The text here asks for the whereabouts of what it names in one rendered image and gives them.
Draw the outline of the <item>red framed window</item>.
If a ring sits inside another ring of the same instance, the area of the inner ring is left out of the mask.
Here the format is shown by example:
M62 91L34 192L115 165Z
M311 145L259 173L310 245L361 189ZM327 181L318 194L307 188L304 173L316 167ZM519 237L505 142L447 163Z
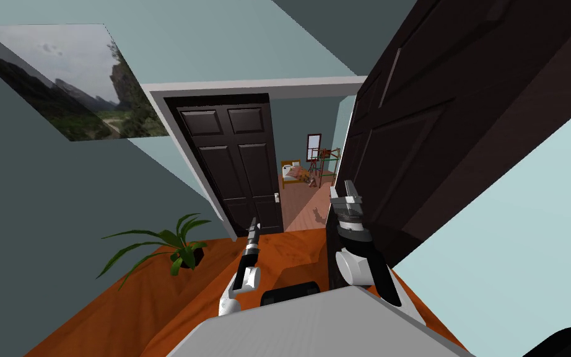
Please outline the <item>red framed window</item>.
M308 134L306 144L306 161L311 162L318 157L321 148L321 133Z

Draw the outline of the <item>dark panelled door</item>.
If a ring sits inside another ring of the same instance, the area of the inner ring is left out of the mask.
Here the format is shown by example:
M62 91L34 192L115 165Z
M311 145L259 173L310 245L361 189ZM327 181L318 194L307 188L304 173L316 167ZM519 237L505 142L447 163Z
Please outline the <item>dark panelled door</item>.
M215 197L239 237L255 216L261 234L284 231L269 95L165 99Z

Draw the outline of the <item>mountain landscape wall picture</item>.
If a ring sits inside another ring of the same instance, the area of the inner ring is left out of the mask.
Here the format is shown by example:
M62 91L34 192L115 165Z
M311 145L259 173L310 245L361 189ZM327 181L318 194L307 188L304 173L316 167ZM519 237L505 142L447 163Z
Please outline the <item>mountain landscape wall picture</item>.
M167 134L103 24L0 25L0 78L70 141Z

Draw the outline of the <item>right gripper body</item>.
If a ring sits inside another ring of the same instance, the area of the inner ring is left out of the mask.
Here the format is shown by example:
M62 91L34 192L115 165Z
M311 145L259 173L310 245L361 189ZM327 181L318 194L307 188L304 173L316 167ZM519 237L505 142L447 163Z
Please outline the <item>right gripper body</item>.
M360 196L332 197L330 203L340 226L362 226L364 212Z

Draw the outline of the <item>wooden bed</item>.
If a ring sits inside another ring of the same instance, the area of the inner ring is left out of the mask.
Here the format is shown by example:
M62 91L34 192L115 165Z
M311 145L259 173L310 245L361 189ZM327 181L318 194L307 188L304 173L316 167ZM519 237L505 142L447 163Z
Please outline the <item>wooden bed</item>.
M305 170L300 160L281 161L282 189L289 183L306 183L309 187L315 187L314 176Z

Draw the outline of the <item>dark brown door leaf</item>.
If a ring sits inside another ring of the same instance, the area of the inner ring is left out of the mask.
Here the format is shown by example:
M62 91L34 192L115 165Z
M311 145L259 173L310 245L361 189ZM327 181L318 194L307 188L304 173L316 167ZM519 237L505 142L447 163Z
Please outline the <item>dark brown door leaf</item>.
M393 267L571 119L571 0L417 0L361 87L339 181Z

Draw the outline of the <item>green potted plant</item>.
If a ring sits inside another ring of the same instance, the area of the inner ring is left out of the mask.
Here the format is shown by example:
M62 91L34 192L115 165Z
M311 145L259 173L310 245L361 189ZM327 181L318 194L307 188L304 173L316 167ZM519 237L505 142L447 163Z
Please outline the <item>green potted plant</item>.
M103 269L97 275L97 278L106 274L128 252L131 252L136 248L147 245L156 245L159 247L163 247L164 250L157 253L154 252L149 255L146 255L145 257L135 262L132 265L131 269L124 275L124 278L120 284L121 288L124 286L128 278L142 264L144 264L146 261L150 260L151 258L158 257L161 255L167 255L172 259L172 265L170 269L170 274L172 276L178 275L181 268L195 270L196 267L198 266L198 258L196 257L196 252L207 247L207 243L205 241L189 241L188 234L193 229L208 224L210 222L211 220L209 219L201 219L198 213L191 213L180 216L174 231L164 229L162 231L155 232L151 230L132 229L128 231L119 232L116 234L111 234L109 236L105 236L104 238L107 239L110 237L141 234L154 237L155 240L138 242L119 250L103 266Z

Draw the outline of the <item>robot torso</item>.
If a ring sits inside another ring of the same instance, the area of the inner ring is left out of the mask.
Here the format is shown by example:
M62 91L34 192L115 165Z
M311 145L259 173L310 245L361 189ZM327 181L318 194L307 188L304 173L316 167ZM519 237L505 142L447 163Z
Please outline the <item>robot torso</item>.
M474 357L370 292L348 286L213 317L167 357Z

